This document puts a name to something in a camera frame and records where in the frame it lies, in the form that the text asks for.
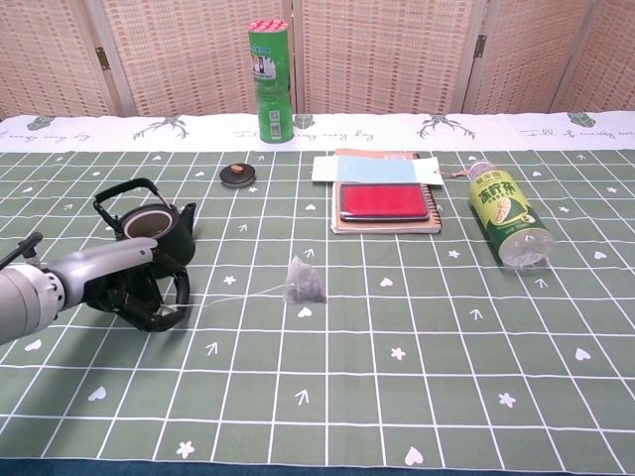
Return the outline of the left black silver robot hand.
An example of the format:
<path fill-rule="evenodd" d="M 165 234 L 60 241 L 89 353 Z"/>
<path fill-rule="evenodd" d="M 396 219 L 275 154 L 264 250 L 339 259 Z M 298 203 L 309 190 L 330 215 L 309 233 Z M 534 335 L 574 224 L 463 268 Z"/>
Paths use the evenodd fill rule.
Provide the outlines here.
<path fill-rule="evenodd" d="M 169 330 L 188 316 L 186 266 L 161 251 L 155 239 L 132 238 L 84 249 L 50 261 L 48 270 L 63 285 L 63 310 L 84 303 L 146 332 Z M 176 304 L 166 311 L 158 271 L 172 277 L 177 289 Z"/>

